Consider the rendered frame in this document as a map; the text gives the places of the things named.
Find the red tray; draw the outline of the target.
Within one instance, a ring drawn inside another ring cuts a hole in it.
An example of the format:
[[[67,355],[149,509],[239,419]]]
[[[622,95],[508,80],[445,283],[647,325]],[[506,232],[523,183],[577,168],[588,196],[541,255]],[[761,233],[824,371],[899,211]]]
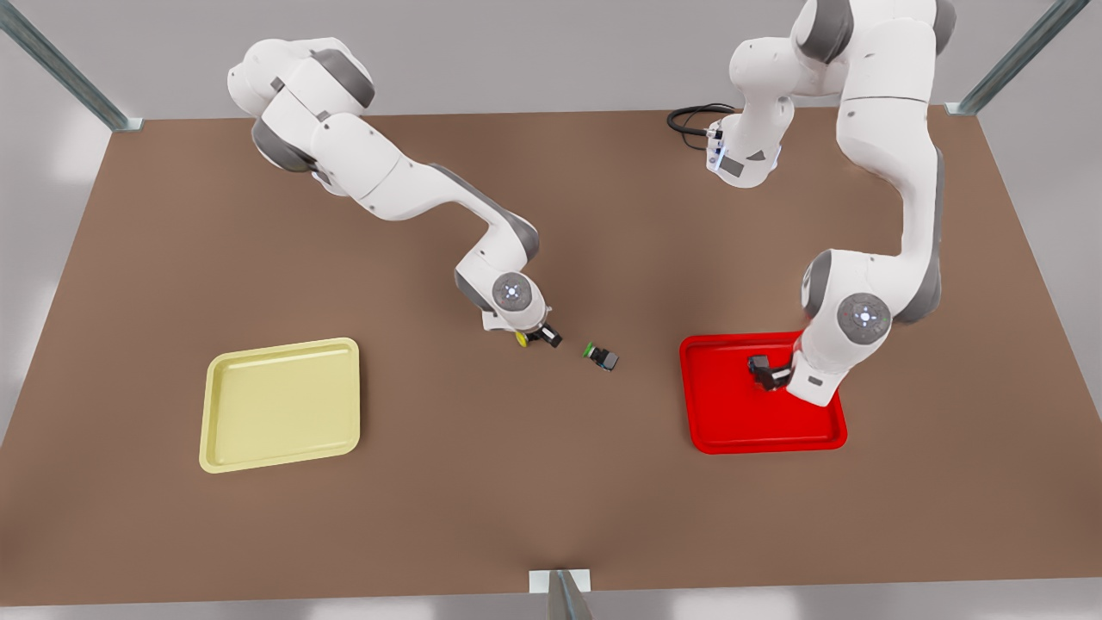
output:
[[[784,389],[765,391],[748,368],[749,357],[786,361],[796,331],[691,335],[678,353],[691,440],[704,454],[761,454],[838,449],[846,443],[841,398],[827,406]]]

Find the pale yellow tray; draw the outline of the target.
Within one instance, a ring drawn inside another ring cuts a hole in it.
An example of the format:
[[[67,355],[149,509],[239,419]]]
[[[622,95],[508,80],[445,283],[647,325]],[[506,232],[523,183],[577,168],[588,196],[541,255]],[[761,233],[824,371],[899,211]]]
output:
[[[220,353],[206,370],[198,463],[228,474],[343,456],[361,439],[350,338]]]

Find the silver frame post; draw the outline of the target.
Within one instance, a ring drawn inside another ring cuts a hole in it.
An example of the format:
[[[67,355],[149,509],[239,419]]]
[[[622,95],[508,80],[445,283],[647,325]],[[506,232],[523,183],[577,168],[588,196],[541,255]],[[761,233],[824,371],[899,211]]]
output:
[[[0,31],[35,59],[43,70],[71,93],[114,133],[132,133],[143,119],[123,115],[10,0],[0,0]]]
[[[529,572],[529,592],[547,595],[545,620],[593,620],[584,597],[590,591],[590,569]]]
[[[1085,10],[1092,0],[1054,0],[1041,17],[1027,28],[987,75],[970,90],[960,102],[946,102],[949,116],[976,116],[1034,59],[1054,39],[1057,39]]]

